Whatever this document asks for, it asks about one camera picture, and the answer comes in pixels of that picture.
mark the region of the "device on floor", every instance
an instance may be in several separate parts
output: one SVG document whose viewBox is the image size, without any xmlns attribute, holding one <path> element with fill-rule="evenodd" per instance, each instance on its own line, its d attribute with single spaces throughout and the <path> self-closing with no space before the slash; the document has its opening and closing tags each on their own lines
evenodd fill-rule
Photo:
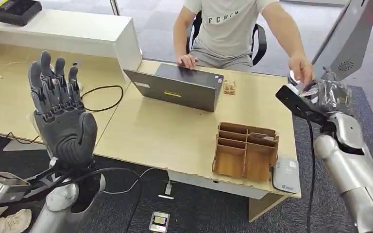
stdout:
<svg viewBox="0 0 373 233">
<path fill-rule="evenodd" d="M 161 64 L 154 75 L 123 70 L 145 97 L 215 111 L 223 75 L 166 64 Z"/>
<path fill-rule="evenodd" d="M 276 189 L 298 193 L 300 191 L 298 161 L 278 156 L 273 169 L 272 184 Z"/>
<path fill-rule="evenodd" d="M 154 211 L 152 213 L 151 221 L 149 223 L 149 230 L 153 232 L 166 233 L 168 230 L 168 223 L 170 221 L 170 215 Z"/>
</svg>

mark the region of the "desk drawer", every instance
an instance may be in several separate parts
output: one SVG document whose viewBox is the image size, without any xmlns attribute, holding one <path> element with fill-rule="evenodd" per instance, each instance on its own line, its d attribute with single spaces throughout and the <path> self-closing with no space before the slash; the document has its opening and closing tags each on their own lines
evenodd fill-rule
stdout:
<svg viewBox="0 0 373 233">
<path fill-rule="evenodd" d="M 267 191 L 256 188 L 244 187 L 233 183 L 218 182 L 211 179 L 198 177 L 196 175 L 188 175 L 175 171 L 168 171 L 168 176 L 172 181 L 187 183 L 203 188 L 209 188 L 254 199 L 261 199 L 268 193 Z"/>
</svg>

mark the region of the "robot forearm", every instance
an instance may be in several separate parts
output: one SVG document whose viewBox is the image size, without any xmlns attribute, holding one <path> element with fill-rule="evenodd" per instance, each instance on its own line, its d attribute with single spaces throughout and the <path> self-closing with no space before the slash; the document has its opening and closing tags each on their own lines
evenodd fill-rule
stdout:
<svg viewBox="0 0 373 233">
<path fill-rule="evenodd" d="M 359 233 L 373 232 L 373 159 L 362 139 L 358 122 L 351 116 L 330 116 L 337 134 L 320 135 L 314 142 Z"/>
</svg>

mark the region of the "wooden compartment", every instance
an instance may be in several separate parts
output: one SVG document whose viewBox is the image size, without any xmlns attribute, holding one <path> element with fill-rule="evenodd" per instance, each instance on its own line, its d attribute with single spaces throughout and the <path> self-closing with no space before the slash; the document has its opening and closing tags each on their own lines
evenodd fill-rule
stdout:
<svg viewBox="0 0 373 233">
<path fill-rule="evenodd" d="M 222 131 L 233 132 L 233 133 L 241 133 L 241 134 L 245 134 L 245 135 L 248 134 L 248 127 L 246 127 L 244 125 L 237 125 L 237 124 L 232 124 L 232 123 L 221 122 L 218 129 L 222 130 Z"/>
<path fill-rule="evenodd" d="M 257 182 L 271 178 L 279 140 L 274 130 L 226 122 L 218 129 L 213 172 Z"/>
<path fill-rule="evenodd" d="M 244 175 L 245 149 L 217 145 L 212 170 L 218 174 L 240 178 Z"/>
<path fill-rule="evenodd" d="M 218 133 L 218 137 L 231 139 L 235 141 L 241 141 L 241 142 L 246 142 L 247 140 L 247 134 L 233 133 L 233 132 L 222 131 L 222 130 L 220 130 L 220 132 Z"/>
<path fill-rule="evenodd" d="M 218 145 L 229 146 L 234 148 L 245 149 L 245 142 L 235 141 L 231 139 L 218 138 Z"/>
<path fill-rule="evenodd" d="M 270 165 L 276 162 L 274 147 L 258 144 L 247 144 L 244 177 L 253 181 L 263 182 L 271 178 Z"/>
</svg>

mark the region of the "laptop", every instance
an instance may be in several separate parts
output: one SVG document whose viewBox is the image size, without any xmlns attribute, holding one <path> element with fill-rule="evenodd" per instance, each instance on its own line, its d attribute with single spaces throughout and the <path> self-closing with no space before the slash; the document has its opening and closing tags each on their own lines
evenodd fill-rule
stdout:
<svg viewBox="0 0 373 233">
<path fill-rule="evenodd" d="M 215 111 L 223 75 L 161 64 L 156 74 L 123 69 L 140 93 L 149 98 Z"/>
</svg>

